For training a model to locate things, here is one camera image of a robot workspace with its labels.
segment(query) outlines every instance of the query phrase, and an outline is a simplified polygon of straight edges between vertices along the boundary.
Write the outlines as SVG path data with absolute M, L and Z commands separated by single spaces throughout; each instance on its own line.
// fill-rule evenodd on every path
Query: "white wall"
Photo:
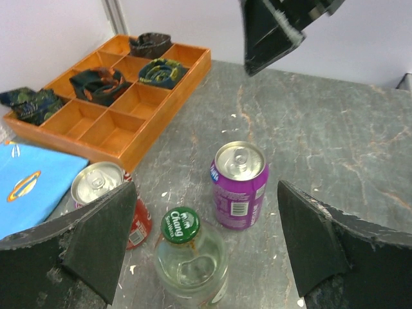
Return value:
M 0 92 L 39 90 L 112 36 L 101 0 L 1 0 Z
M 131 35 L 164 32 L 212 48 L 212 58 L 243 63 L 238 0 L 120 0 Z M 346 0 L 305 31 L 307 39 L 271 68 L 396 86 L 412 71 L 411 0 Z

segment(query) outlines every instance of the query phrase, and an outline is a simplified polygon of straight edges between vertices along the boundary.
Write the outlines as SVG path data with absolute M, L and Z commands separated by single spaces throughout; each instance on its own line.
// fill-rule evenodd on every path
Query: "blue cloth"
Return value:
M 42 223 L 87 164 L 70 154 L 0 144 L 0 239 Z

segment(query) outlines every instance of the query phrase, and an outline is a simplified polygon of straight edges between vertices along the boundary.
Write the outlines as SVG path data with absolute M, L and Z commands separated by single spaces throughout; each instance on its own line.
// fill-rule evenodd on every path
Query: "tray compartment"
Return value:
M 113 67 L 123 73 L 123 76 L 129 82 L 138 80 L 139 71 L 149 63 L 149 59 L 126 56 Z
M 84 71 L 90 68 L 96 68 L 97 66 L 103 66 L 110 68 L 116 62 L 118 62 L 122 56 L 113 55 L 112 53 L 105 53 L 104 51 L 96 51 L 85 59 L 81 60 L 74 66 L 75 70 Z
M 44 88 L 53 89 L 55 94 L 60 97 L 76 98 L 73 86 L 70 84 L 69 78 L 79 73 L 78 70 L 70 69 L 57 77 L 53 82 L 47 84 Z
M 143 123 L 143 119 L 109 110 L 80 137 L 80 141 L 119 153 L 132 141 Z
M 168 89 L 134 84 L 110 108 L 148 120 L 170 92 Z
M 130 52 L 129 37 L 126 35 L 116 35 L 99 49 L 102 52 L 114 53 L 115 55 L 126 56 Z
M 163 54 L 162 58 L 179 61 L 184 67 L 190 69 L 206 51 L 206 48 L 173 44 L 172 47 Z
M 41 127 L 77 139 L 92 126 L 105 110 L 96 104 L 72 100 L 51 116 Z

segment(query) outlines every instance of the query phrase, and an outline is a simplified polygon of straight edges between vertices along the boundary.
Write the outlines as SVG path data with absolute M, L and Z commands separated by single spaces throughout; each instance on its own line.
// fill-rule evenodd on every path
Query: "glass bottle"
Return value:
M 225 294 L 229 256 L 220 233 L 188 207 L 169 210 L 154 250 L 164 288 L 184 307 L 215 305 Z

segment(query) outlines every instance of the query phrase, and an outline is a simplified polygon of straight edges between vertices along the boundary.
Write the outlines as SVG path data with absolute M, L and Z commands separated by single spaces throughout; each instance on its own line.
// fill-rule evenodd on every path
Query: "pull tab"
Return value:
M 248 151 L 244 147 L 239 147 L 234 151 L 235 166 L 242 172 L 247 169 Z
M 86 180 L 93 190 L 99 190 L 106 182 L 102 173 L 99 171 L 93 171 L 87 174 Z

